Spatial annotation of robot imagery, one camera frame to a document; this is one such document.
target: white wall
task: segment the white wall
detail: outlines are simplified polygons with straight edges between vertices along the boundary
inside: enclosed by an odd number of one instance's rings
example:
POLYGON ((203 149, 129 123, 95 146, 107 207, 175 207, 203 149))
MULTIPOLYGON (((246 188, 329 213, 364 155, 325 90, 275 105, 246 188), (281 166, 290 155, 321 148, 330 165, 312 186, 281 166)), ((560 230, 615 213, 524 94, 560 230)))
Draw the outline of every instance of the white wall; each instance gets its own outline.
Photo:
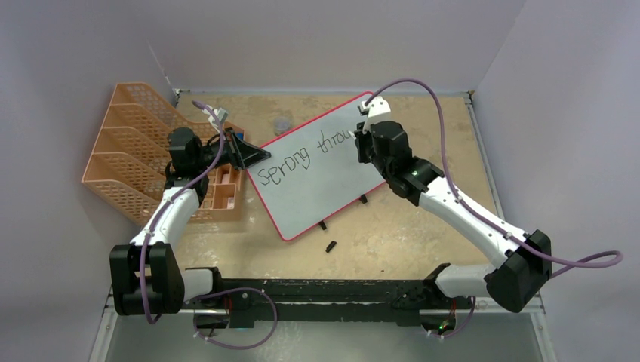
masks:
POLYGON ((524 2, 134 1, 175 87, 340 91, 414 76, 444 92, 478 86, 524 2))
POLYGON ((134 226, 80 184, 113 85, 171 95, 127 2, 3 2, 0 360, 86 361, 134 226))
POLYGON ((553 253, 620 249, 543 288, 560 360, 638 360, 640 3, 527 0, 475 95, 507 218, 553 253))

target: orange basket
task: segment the orange basket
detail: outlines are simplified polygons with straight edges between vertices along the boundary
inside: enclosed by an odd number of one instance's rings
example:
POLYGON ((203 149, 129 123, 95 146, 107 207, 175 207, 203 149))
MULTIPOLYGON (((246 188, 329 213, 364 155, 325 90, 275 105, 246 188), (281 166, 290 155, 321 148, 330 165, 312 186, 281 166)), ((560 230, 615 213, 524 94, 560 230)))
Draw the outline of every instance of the orange basket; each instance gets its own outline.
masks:
MULTIPOLYGON (((225 126, 247 139, 244 129, 228 121, 225 126)), ((178 127, 191 128, 203 141, 216 132, 209 123, 188 121, 147 84, 117 84, 82 183, 126 217, 145 225, 165 187, 165 167, 171 159, 167 135, 178 127)), ((228 164, 211 171, 205 199, 190 221, 238 219, 244 174, 228 164)))

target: wooden table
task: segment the wooden table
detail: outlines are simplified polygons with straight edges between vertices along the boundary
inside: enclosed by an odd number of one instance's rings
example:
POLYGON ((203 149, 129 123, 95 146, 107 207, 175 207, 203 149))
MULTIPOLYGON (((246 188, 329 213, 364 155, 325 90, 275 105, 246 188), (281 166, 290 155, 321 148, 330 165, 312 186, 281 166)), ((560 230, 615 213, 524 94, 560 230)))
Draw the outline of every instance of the wooden table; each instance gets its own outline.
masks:
MULTIPOLYGON (((192 121, 206 121, 191 104, 201 100, 229 110, 258 146, 275 137, 273 119, 298 125, 353 95, 182 94, 177 109, 192 121)), ((438 115, 429 97, 386 97, 393 120, 409 136, 415 155, 442 168, 438 115)), ((447 158, 456 184, 494 211, 478 143, 464 98, 440 99, 445 114, 447 158)), ((181 268, 218 266, 224 278, 420 279, 442 262, 472 265, 486 258, 449 225, 395 196, 387 186, 353 204, 292 242, 275 230, 256 192, 245 180, 243 217, 237 222, 189 224, 177 250, 181 268), (326 253, 332 241, 336 247, 326 253)))

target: whiteboard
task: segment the whiteboard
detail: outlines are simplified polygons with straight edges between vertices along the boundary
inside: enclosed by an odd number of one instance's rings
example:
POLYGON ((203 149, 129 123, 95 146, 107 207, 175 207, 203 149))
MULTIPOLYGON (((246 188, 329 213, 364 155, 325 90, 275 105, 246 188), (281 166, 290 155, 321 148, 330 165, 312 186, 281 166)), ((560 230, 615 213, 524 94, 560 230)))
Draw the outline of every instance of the whiteboard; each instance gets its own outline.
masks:
POLYGON ((271 158, 248 168, 280 237, 290 241, 384 179, 372 164, 358 162, 349 135, 365 120, 358 104, 364 93, 263 145, 271 158))

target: red frame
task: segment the red frame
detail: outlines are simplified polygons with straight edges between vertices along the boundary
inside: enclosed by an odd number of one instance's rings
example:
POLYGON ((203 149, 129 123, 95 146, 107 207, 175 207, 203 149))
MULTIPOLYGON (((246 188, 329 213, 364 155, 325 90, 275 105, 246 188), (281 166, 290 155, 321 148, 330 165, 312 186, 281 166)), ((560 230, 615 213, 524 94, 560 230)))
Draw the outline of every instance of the red frame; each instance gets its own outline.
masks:
MULTIPOLYGON (((334 108, 329 109, 328 111, 326 111, 326 112, 324 112, 324 113, 322 113, 322 114, 320 114, 320 115, 316 116, 315 118, 312 118, 312 119, 310 119, 310 120, 308 120, 308 121, 306 121, 306 122, 302 123, 300 126, 298 126, 298 127, 294 128, 294 129, 292 129, 292 130, 289 130, 289 131, 287 131, 287 132, 285 132, 285 133, 281 134, 280 136, 277 136, 277 137, 276 137, 276 138, 274 138, 273 140, 270 140, 269 142, 267 142, 267 143, 263 144, 261 147, 266 147, 266 146, 268 146, 268 145, 270 145, 270 144, 274 143, 275 141, 280 140, 282 137, 287 136, 288 134, 293 133, 293 132, 295 132, 296 130, 299 130, 300 128, 302 128, 302 127, 304 127, 304 126, 308 125, 308 124, 309 124, 309 123, 311 123, 311 122, 314 122, 314 121, 319 120, 320 118, 322 118, 322 117, 324 117, 324 116, 328 115, 329 113, 331 113, 331 112, 335 111, 336 109, 342 108, 342 107, 346 106, 347 104, 349 104, 349 103, 353 102, 354 100, 357 100, 358 98, 360 98, 360 97, 364 96, 365 94, 372 95, 372 94, 373 94, 373 92, 364 92, 364 93, 362 93, 362 94, 359 94, 359 95, 357 95, 357 96, 355 96, 355 97, 351 98, 350 100, 347 100, 346 102, 341 103, 340 105, 335 106, 334 108)), ((273 219, 273 216, 271 215, 271 212, 269 211, 269 208, 266 206, 266 203, 265 203, 265 202, 264 202, 264 200, 262 199, 262 195, 261 195, 261 194, 260 194, 260 192, 258 191, 258 188, 256 187, 256 184, 255 184, 255 182, 254 182, 254 179, 252 179, 252 178, 251 178, 251 174, 250 174, 249 172, 247 172, 247 176, 249 177, 249 181, 251 181, 251 185, 253 185, 253 186, 254 186, 254 189, 256 189, 256 193, 258 194, 258 197, 260 198, 260 202, 262 202, 262 205, 264 205, 264 208, 266 209, 266 213, 268 213, 268 214, 269 214, 269 218, 271 219, 271 223, 275 226, 275 230, 277 230, 277 231, 278 231, 278 235, 280 235, 280 238, 281 238, 283 241, 287 241, 287 242, 292 241, 292 240, 294 240, 295 238, 299 237, 300 235, 304 234, 305 232, 309 231, 311 228, 313 228, 313 227, 317 226, 317 224, 315 224, 315 225, 311 225, 309 228, 307 228, 307 229, 303 230, 300 234, 298 234, 298 235, 296 235, 296 236, 293 236, 291 239, 285 239, 285 238, 282 236, 282 233, 280 232, 280 228, 278 228, 278 224, 276 224, 276 223, 275 223, 275 220, 273 219)), ((372 192, 373 190, 375 190, 375 189, 379 188, 379 187, 380 187, 380 186, 382 186, 383 184, 384 184, 384 183, 380 183, 378 186, 376 186, 376 187, 372 188, 371 190, 367 191, 365 194, 368 194, 369 192, 372 192)), ((324 220, 328 219, 329 217, 331 217, 331 216, 335 215, 336 213, 339 213, 342 209, 344 209, 345 207, 349 206, 350 204, 353 204, 353 203, 354 203, 354 202, 356 202, 356 201, 359 201, 359 197, 358 197, 358 198, 356 198, 356 199, 355 199, 355 200, 353 200, 353 201, 350 201, 349 203, 347 203, 346 205, 342 206, 340 209, 338 209, 338 210, 334 211, 333 213, 330 213, 330 214, 329 214, 329 215, 327 215, 326 217, 323 217, 321 221, 324 221, 324 220)))

